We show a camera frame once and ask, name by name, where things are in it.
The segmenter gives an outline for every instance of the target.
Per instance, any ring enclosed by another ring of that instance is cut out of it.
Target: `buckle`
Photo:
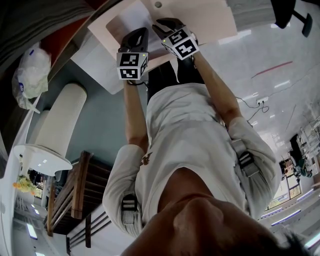
[[[246,151],[242,153],[242,155],[239,157],[239,165],[241,169],[244,169],[250,164],[253,164],[255,162],[253,155]]]
[[[138,210],[138,201],[133,194],[128,194],[122,199],[121,203],[122,211],[135,212]]]

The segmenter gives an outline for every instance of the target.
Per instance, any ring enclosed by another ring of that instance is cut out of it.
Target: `office chair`
[[[279,28],[285,29],[288,23],[290,22],[292,15],[294,15],[300,21],[302,21],[302,23],[304,23],[302,34],[306,38],[309,36],[313,25],[313,19],[309,13],[305,18],[295,11],[296,0],[290,0],[285,2],[279,0],[271,0],[271,3],[275,14],[275,24]]]

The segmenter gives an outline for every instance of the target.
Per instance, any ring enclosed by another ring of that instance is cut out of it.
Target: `sleeve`
[[[144,151],[136,145],[125,145],[119,150],[102,200],[103,207],[112,223],[133,237],[137,237],[142,230],[141,207],[138,205],[138,211],[134,213],[134,223],[124,225],[122,200],[124,196],[135,195],[136,176],[143,156]]]
[[[233,140],[241,139],[247,151],[253,155],[254,163],[261,170],[263,182],[252,182],[251,186],[255,187],[251,187],[251,190],[253,193],[261,194],[261,200],[263,199],[268,205],[275,196],[281,181],[281,169],[275,154],[243,117],[236,117],[230,122],[228,133]]]

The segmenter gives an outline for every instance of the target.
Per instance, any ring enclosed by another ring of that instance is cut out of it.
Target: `cable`
[[[288,124],[287,124],[287,126],[286,126],[286,128],[285,128],[285,131],[284,131],[284,132],[286,132],[286,131],[287,131],[287,129],[288,129],[289,125],[290,125],[290,122],[291,122],[291,119],[292,119],[292,117],[293,117],[293,115],[294,115],[294,112],[295,112],[296,106],[297,106],[297,104],[294,104],[294,107],[293,107],[293,110],[292,110],[292,114],[291,114],[291,116],[290,116],[289,122],[288,122]]]
[[[260,110],[262,110],[262,113],[267,113],[269,111],[270,107],[265,106],[265,103],[263,102],[263,105],[261,108],[259,108],[251,117],[250,119],[248,119],[248,121],[250,121],[252,118],[254,118],[254,116],[256,115],[256,113],[258,113]]]
[[[255,115],[256,115],[256,113],[258,113],[260,110],[262,111],[262,113],[267,113],[268,111],[269,111],[269,109],[270,109],[270,107],[268,107],[268,106],[265,106],[265,102],[263,101],[262,102],[262,107],[260,107],[260,103],[258,103],[258,106],[249,106],[248,104],[247,104],[247,102],[245,101],[245,100],[243,100],[242,98],[240,98],[240,97],[236,97],[237,99],[239,99],[239,100],[242,100],[250,109],[258,109],[254,114],[253,114],[253,116],[251,116],[251,118],[248,120],[248,121],[250,121]]]
[[[280,91],[275,91],[275,92],[271,93],[270,95],[268,95],[267,97],[270,98],[271,96],[273,96],[273,95],[275,95],[275,94],[279,94],[279,93],[281,93],[281,92],[283,92],[283,91],[286,91],[286,90],[288,90],[288,89],[291,89],[293,86],[295,86],[297,83],[299,83],[302,79],[306,78],[306,77],[309,75],[309,72],[310,72],[311,70],[313,70],[313,69],[314,69],[316,66],[318,66],[318,65],[320,65],[320,63],[318,63],[318,64],[314,65],[313,67],[311,67],[311,68],[305,73],[305,75],[304,75],[303,77],[301,77],[300,79],[298,79],[296,82],[294,82],[294,83],[293,83],[292,85],[290,85],[289,87],[287,87],[287,88],[285,88],[285,89],[282,89],[282,90],[280,90]]]
[[[146,82],[144,82],[144,81],[142,81],[142,82],[139,82],[139,83],[135,83],[135,82],[132,82],[131,80],[127,80],[127,83],[129,84],[129,85],[131,85],[131,86],[140,86],[140,85],[145,85],[147,88],[149,88],[148,87],[148,84],[146,83]]]
[[[240,98],[240,97],[236,97],[236,98],[239,99],[239,100],[242,100],[250,109],[260,108],[260,102],[258,103],[258,106],[253,107],[253,106],[249,106],[242,98]]]

